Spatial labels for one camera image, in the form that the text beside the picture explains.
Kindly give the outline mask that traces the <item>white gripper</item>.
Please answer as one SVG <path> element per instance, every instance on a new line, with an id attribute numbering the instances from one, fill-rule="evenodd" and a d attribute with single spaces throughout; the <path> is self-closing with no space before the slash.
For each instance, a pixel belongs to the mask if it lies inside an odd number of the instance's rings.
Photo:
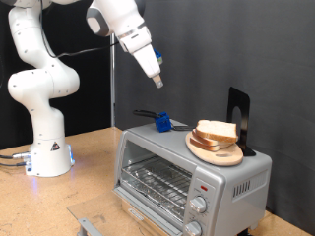
<path id="1" fill-rule="evenodd" d="M 149 78 L 153 78 L 158 89 L 163 87 L 159 75 L 160 67 L 152 47 L 152 38 L 149 29 L 143 26 L 118 37 L 119 43 L 125 52 L 130 53 L 139 63 Z"/>

